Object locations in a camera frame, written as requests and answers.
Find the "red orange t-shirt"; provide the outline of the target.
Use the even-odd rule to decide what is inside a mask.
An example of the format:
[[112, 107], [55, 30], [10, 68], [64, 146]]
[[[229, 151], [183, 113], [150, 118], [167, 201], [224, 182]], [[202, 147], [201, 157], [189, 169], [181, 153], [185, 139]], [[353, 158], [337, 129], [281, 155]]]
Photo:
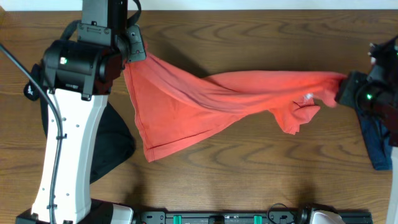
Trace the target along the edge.
[[345, 76], [336, 72], [226, 72], [199, 78], [148, 55], [126, 65], [144, 155], [152, 162], [192, 146], [250, 114], [269, 111], [283, 132], [296, 134], [319, 111], [336, 106]]

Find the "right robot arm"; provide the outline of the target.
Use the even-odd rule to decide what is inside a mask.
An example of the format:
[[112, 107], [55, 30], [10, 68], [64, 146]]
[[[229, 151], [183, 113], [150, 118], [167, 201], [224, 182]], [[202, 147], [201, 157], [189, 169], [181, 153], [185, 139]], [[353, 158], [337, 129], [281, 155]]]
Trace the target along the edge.
[[369, 158], [376, 170], [392, 171], [386, 223], [397, 223], [397, 37], [370, 44], [368, 74], [351, 72], [335, 101], [357, 112]]

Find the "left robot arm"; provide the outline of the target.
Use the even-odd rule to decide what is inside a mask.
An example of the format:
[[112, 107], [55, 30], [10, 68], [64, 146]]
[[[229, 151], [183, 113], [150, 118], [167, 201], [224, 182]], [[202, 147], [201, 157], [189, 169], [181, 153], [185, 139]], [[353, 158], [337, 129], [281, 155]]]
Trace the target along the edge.
[[17, 223], [134, 222], [133, 209], [90, 197], [96, 133], [113, 81], [146, 51], [126, 0], [84, 1], [82, 18], [71, 22], [43, 56], [44, 80], [37, 90], [48, 104], [44, 170], [33, 206]]

